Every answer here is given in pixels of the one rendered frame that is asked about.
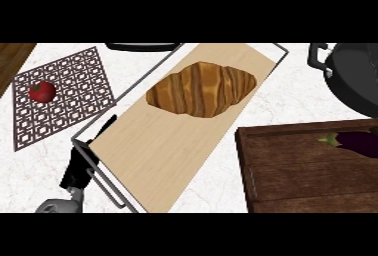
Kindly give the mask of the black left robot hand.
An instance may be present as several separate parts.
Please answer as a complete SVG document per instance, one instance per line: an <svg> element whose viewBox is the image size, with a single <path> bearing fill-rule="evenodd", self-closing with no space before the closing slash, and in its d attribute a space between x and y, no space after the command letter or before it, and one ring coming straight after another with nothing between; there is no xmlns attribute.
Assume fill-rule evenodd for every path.
<svg viewBox="0 0 378 256"><path fill-rule="evenodd" d="M103 131L108 129L108 127L112 125L112 123L115 121L116 121L116 115L113 114L112 117L108 119L105 125L102 126L94 139L103 133ZM91 159L93 163L97 166L99 158L94 156L94 153L85 147L82 147L81 149L85 152L88 158ZM69 187L84 189L87 187L87 185L90 183L90 180L91 180L91 177L87 173L87 169L91 169L91 173L94 173L93 167L91 167L87 159L84 158L81 152L77 150L75 147L72 147L69 164L68 164L66 171L65 171L65 174L63 174L63 178L62 178L62 181L60 181L60 184L59 184L59 186L63 189L68 189Z"/></svg>

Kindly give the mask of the brown croissant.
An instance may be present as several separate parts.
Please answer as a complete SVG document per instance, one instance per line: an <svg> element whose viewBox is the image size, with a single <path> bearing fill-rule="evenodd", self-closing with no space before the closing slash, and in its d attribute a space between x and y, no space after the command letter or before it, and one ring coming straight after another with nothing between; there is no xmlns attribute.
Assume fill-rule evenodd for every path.
<svg viewBox="0 0 378 256"><path fill-rule="evenodd" d="M242 101L255 86L257 79L243 70L196 62L153 85L146 102L174 114L212 118Z"/></svg>

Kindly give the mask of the dark wooden tray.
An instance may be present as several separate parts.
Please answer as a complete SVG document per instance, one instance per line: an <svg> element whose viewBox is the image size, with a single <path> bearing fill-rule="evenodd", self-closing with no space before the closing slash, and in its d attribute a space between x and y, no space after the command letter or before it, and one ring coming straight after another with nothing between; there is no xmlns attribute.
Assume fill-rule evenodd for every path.
<svg viewBox="0 0 378 256"><path fill-rule="evenodd" d="M378 213L378 159L320 141L331 132L369 130L378 119L236 129L251 213Z"/></svg>

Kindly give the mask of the red tomato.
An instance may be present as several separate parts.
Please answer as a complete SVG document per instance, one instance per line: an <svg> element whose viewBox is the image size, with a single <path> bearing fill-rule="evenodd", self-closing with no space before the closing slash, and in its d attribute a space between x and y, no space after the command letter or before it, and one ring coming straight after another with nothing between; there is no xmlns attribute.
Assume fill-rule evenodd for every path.
<svg viewBox="0 0 378 256"><path fill-rule="evenodd" d="M29 99L38 103L48 103L56 96L56 88L50 82L41 81L29 88Z"/></svg>

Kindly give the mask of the brown lattice placemat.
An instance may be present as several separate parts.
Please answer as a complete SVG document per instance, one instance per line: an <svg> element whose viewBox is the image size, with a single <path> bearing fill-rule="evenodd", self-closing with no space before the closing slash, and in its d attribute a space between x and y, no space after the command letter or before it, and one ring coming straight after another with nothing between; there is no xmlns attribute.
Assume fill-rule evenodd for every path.
<svg viewBox="0 0 378 256"><path fill-rule="evenodd" d="M48 103L29 98L29 89L50 82L56 96ZM65 128L96 116L115 98L96 47L19 73L12 80L13 149L19 151Z"/></svg>

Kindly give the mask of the brown wooden panel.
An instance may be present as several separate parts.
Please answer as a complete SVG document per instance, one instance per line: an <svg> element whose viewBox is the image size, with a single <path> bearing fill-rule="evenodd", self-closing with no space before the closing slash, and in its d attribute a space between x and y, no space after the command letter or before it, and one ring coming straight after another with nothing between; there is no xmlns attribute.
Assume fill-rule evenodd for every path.
<svg viewBox="0 0 378 256"><path fill-rule="evenodd" d="M35 48L35 43L0 43L0 97Z"/></svg>

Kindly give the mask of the black rounded object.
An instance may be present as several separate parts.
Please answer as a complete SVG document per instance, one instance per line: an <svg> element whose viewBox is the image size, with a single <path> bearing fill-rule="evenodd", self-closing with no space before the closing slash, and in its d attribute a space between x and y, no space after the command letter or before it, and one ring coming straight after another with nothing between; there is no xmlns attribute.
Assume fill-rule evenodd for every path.
<svg viewBox="0 0 378 256"><path fill-rule="evenodd" d="M171 51L178 43L106 43L111 50L131 52L162 52Z"/></svg>

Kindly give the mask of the purple eggplant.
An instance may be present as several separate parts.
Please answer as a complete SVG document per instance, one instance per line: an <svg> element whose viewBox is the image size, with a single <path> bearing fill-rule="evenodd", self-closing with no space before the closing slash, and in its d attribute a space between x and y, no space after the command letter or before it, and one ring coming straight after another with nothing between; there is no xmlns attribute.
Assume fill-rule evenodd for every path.
<svg viewBox="0 0 378 256"><path fill-rule="evenodd" d="M350 150L369 158L378 158L378 136L372 133L331 132L319 142L328 143L332 147Z"/></svg>

